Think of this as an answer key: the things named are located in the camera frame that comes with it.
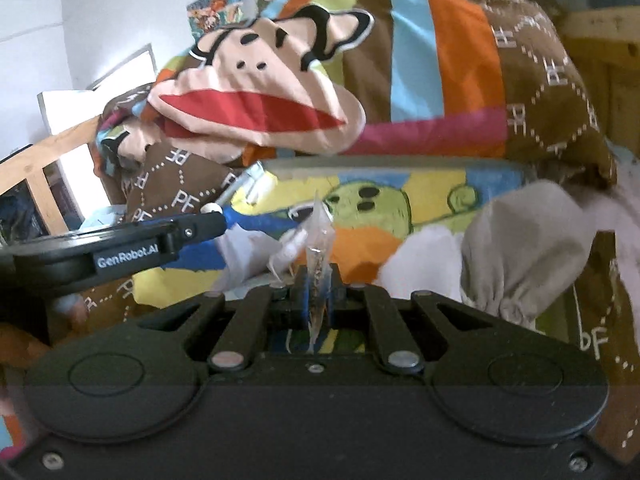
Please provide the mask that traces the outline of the brown striped monkey quilt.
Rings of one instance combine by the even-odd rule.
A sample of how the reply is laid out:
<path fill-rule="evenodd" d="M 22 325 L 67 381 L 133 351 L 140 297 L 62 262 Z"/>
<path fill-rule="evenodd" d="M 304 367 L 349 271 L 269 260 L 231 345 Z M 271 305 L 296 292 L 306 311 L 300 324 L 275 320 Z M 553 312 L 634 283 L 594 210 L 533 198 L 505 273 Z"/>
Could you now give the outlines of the brown striped monkey quilt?
<path fill-rule="evenodd" d="M 162 162 L 232 171 L 262 160 L 433 156 L 532 168 L 573 197 L 617 183 L 585 81 L 536 0 L 274 0 L 128 82 L 97 110 L 93 174 L 127 203 Z M 576 292 L 574 341 L 612 393 L 597 424 L 639 451 L 639 285 L 597 230 Z"/>

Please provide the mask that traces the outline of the cartoon print drawstring pouch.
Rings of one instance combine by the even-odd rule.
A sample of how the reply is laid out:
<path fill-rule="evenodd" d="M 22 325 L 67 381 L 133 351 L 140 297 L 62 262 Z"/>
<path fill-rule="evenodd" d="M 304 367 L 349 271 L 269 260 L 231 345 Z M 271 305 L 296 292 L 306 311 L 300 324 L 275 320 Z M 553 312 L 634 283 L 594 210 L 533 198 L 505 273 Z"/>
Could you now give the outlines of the cartoon print drawstring pouch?
<path fill-rule="evenodd" d="M 265 273 L 283 281 L 306 247 L 308 237 L 309 229 L 304 226 L 289 230 L 280 240 L 262 231 L 247 231 L 240 226 L 228 229 L 215 240 L 226 266 L 210 291 L 228 292 Z"/>

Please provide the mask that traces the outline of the clear small plastic bag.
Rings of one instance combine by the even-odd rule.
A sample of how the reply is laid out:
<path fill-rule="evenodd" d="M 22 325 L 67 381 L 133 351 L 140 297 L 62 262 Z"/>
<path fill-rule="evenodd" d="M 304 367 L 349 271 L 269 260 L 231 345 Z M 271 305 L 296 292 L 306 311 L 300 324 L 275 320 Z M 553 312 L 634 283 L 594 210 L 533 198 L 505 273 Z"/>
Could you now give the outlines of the clear small plastic bag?
<path fill-rule="evenodd" d="M 335 238 L 331 214 L 319 196 L 314 198 L 307 231 L 303 311 L 308 328 L 307 352 L 313 354 L 323 323 L 331 310 L 331 252 Z"/>

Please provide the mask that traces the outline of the cartoon poster far left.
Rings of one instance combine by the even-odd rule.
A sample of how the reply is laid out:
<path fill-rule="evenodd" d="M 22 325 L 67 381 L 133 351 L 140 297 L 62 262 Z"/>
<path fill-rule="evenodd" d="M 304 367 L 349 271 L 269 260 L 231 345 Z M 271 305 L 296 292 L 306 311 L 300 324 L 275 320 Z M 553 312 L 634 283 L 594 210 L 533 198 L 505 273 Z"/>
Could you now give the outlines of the cartoon poster far left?
<path fill-rule="evenodd" d="M 191 35 L 198 40 L 206 32 L 242 22 L 244 0 L 195 0 L 186 6 Z"/>

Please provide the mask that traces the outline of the white earbuds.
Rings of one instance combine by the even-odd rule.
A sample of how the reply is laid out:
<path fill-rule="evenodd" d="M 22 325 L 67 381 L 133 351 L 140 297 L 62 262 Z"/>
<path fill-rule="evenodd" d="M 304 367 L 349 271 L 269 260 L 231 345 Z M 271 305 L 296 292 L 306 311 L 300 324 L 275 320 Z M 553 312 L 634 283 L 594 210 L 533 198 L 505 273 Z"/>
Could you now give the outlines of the white earbuds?
<path fill-rule="evenodd" d="M 224 210 L 217 203 L 206 203 L 201 206 L 200 209 L 201 214 L 223 214 Z"/>

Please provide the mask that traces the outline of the grey shallow tray box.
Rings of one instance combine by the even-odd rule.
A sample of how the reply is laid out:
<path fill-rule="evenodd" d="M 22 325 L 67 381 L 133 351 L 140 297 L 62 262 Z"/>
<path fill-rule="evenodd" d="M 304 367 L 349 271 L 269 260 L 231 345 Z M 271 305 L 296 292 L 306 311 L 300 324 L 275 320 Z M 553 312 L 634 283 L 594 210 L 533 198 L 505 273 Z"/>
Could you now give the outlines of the grey shallow tray box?
<path fill-rule="evenodd" d="M 310 158 L 304 160 L 288 160 L 287 162 L 264 162 L 263 164 L 258 164 L 252 168 L 252 175 L 250 177 L 253 180 L 258 180 L 265 172 L 271 172 L 280 179 L 288 180 L 301 179 L 304 177 L 324 177 L 330 176 L 331 174 L 341 174 L 342 172 L 347 171 L 381 170 L 384 172 L 391 172 L 468 167 L 506 167 L 520 170 L 525 177 L 525 183 L 523 186 L 534 183 L 538 180 L 551 181 L 549 179 L 538 177 L 532 168 L 509 164 L 508 162 L 480 162 L 479 160 L 472 159 L 432 159 L 425 157 L 339 157 L 336 159 Z M 478 214 L 487 204 L 480 208 L 476 214 Z M 567 327 L 566 318 L 563 312 L 563 296 L 564 292 L 557 300 L 555 300 L 551 307 L 548 307 L 542 315 L 539 315 L 538 318 L 536 318 L 533 330 L 562 340 L 570 340 L 573 338 L 573 333 Z"/>

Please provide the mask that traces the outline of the wooden headboard rail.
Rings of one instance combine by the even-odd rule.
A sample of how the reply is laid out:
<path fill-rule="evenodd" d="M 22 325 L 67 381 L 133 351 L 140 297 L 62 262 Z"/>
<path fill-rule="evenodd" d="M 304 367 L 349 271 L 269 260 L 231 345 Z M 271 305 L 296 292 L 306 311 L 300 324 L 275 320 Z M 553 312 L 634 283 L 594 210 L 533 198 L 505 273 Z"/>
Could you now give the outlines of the wooden headboard rail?
<path fill-rule="evenodd" d="M 55 136 L 48 136 L 1 164 L 0 192 L 4 194 L 25 181 L 38 214 L 51 235 L 64 234 L 68 227 L 55 203 L 44 168 L 75 148 L 91 143 L 96 138 L 99 121 L 99 116 L 96 116 Z"/>

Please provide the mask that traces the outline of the orange knit sleeve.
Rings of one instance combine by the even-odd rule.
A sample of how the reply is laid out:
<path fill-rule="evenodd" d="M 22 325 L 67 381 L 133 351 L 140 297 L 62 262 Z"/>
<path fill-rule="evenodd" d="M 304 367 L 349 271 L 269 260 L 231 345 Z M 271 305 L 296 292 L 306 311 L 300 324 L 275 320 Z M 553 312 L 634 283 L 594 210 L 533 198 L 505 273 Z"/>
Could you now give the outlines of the orange knit sleeve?
<path fill-rule="evenodd" d="M 404 241 L 376 226 L 335 228 L 328 239 L 332 243 L 330 263 L 337 265 L 345 284 L 372 284 L 380 267 Z"/>

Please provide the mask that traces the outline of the colourful cartoon cloth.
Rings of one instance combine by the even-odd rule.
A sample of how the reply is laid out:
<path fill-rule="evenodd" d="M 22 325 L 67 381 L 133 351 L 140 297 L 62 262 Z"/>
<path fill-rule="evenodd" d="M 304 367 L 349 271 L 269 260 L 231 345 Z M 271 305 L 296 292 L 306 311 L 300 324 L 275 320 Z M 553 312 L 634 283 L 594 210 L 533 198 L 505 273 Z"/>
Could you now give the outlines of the colourful cartoon cloth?
<path fill-rule="evenodd" d="M 405 240 L 431 224 L 460 233 L 490 200 L 524 183 L 520 170 L 506 167 L 347 171 L 288 180 L 265 172 L 253 180 L 208 160 L 181 167 L 162 162 L 132 178 L 125 218 L 195 214 L 229 191 L 224 212 L 230 224 L 279 238 L 310 216 L 319 196 L 334 229 L 376 226 Z"/>

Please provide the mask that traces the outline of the white cloth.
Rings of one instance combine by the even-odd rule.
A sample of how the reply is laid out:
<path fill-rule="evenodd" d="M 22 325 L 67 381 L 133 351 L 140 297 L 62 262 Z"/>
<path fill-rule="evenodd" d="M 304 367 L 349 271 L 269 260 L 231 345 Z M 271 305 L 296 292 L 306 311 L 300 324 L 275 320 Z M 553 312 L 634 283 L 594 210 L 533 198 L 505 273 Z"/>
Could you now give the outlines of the white cloth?
<path fill-rule="evenodd" d="M 461 301 L 462 238 L 446 226 L 426 226 L 402 242 L 378 269 L 374 284 L 397 299 L 428 290 Z"/>

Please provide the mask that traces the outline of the grey linen drawstring pouch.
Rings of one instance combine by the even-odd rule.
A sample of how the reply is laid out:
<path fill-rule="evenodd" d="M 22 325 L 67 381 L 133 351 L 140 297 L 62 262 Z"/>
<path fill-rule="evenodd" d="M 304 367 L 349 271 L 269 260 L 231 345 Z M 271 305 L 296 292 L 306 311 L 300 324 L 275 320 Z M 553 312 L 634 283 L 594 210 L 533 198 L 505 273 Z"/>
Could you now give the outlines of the grey linen drawstring pouch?
<path fill-rule="evenodd" d="M 495 198 L 464 232 L 463 302 L 532 330 L 584 270 L 596 233 L 554 182 L 538 180 Z"/>

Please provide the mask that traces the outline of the pink bed sheet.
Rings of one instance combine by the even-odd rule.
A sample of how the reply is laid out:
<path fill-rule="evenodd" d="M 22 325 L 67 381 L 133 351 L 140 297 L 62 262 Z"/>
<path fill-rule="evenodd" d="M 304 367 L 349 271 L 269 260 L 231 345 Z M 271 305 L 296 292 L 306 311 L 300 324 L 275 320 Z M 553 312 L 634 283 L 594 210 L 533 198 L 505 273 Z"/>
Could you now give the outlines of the pink bed sheet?
<path fill-rule="evenodd" d="M 620 275 L 627 286 L 639 285 L 639 159 L 628 148 L 608 142 L 617 164 L 617 183 L 605 191 L 580 191 L 578 203 L 600 230 L 616 235 Z"/>

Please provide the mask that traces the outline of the wooden bed rail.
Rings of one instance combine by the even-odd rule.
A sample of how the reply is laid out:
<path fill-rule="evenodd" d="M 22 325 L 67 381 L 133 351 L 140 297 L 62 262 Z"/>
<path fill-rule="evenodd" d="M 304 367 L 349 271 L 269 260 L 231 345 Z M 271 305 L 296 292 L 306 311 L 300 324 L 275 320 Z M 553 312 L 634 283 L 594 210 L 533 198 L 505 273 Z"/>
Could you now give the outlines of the wooden bed rail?
<path fill-rule="evenodd" d="M 602 131 L 638 155 L 639 7 L 567 13 L 555 25 L 585 81 Z"/>

